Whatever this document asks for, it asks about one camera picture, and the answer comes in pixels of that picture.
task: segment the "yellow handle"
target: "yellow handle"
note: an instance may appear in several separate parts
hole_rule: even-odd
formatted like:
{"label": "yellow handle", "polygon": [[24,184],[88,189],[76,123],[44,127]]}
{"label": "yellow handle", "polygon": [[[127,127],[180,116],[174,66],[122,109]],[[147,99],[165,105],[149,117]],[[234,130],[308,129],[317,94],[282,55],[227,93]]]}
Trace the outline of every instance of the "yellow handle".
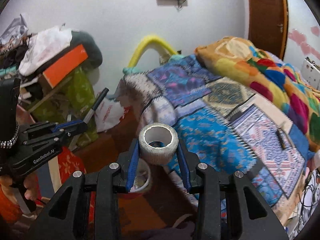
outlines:
{"label": "yellow handle", "polygon": [[148,46],[150,43],[157,43],[161,45],[164,49],[168,51],[168,53],[172,55],[177,55],[177,51],[173,49],[165,40],[161,39],[160,37],[156,35],[148,35],[142,39],[136,50],[134,51],[134,54],[129,62],[128,68],[135,67],[141,58],[144,49],[146,46]]}

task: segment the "tape roll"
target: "tape roll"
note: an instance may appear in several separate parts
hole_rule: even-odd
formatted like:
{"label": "tape roll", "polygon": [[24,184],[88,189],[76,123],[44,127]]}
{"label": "tape roll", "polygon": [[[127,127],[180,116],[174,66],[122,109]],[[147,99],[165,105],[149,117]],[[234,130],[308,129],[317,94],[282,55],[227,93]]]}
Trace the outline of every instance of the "tape roll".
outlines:
{"label": "tape roll", "polygon": [[[164,147],[153,147],[151,142],[162,142]],[[139,134],[140,156],[148,163],[165,165],[172,159],[178,147],[177,132],[164,123],[152,123]]]}

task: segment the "bedspread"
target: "bedspread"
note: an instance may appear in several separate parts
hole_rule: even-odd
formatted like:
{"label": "bedspread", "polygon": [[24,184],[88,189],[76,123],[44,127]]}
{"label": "bedspread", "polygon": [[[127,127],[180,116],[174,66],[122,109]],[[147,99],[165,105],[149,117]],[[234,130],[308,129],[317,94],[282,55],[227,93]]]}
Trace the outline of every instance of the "bedspread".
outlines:
{"label": "bedspread", "polygon": [[[116,95],[122,104],[134,106],[137,133],[153,122],[171,125],[201,162],[229,174],[247,173],[285,223],[301,186],[308,140],[272,103],[236,81],[212,74],[195,55],[124,76]],[[276,137],[282,124],[285,150]],[[170,177],[181,188],[176,156],[166,168],[174,171]],[[188,198],[197,203],[197,196]]]}
{"label": "bedspread", "polygon": [[306,135],[311,151],[320,149],[320,91],[306,85],[290,64],[277,64],[267,52],[236,37],[198,47],[196,55],[211,72],[270,100]]}

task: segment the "silver bolt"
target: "silver bolt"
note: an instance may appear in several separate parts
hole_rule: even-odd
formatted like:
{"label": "silver bolt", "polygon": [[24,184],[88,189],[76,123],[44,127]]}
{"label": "silver bolt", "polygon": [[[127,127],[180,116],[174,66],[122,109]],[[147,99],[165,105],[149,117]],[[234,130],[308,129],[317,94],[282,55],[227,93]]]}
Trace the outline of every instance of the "silver bolt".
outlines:
{"label": "silver bolt", "polygon": [[81,171],[75,171],[72,176],[74,176],[75,178],[79,178],[82,175]]}
{"label": "silver bolt", "polygon": [[244,174],[243,174],[242,171],[236,171],[235,172],[235,176],[238,177],[238,178],[242,178],[244,176]]}
{"label": "silver bolt", "polygon": [[199,164],[198,164],[198,167],[199,167],[199,169],[201,169],[201,170],[205,170],[205,169],[208,167],[208,165],[205,164],[205,163],[199,163]]}
{"label": "silver bolt", "polygon": [[109,168],[110,168],[110,169],[113,169],[113,170],[117,169],[118,167],[119,167],[119,164],[118,164],[118,163],[111,163],[111,164],[109,165]]}

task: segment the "brown door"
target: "brown door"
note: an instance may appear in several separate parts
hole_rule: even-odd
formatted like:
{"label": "brown door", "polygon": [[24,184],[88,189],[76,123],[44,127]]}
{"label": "brown door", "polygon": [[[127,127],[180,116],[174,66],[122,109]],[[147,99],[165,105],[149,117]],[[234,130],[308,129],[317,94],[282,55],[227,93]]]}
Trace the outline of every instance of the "brown door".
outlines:
{"label": "brown door", "polygon": [[287,0],[249,0],[249,40],[283,59],[288,32]]}

